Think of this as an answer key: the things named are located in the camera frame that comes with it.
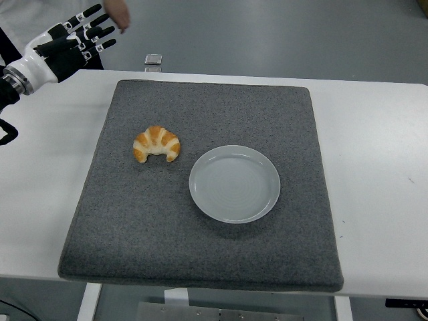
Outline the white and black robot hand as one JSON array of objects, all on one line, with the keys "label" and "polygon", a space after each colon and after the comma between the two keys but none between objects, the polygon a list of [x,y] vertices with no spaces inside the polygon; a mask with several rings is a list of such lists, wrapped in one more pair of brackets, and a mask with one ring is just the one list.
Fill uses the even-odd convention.
[{"label": "white and black robot hand", "polygon": [[46,83],[60,83],[80,69],[101,70],[97,41],[114,27],[125,30],[129,12],[124,1],[2,1],[1,61],[3,79],[15,79],[17,93],[30,95]]}]

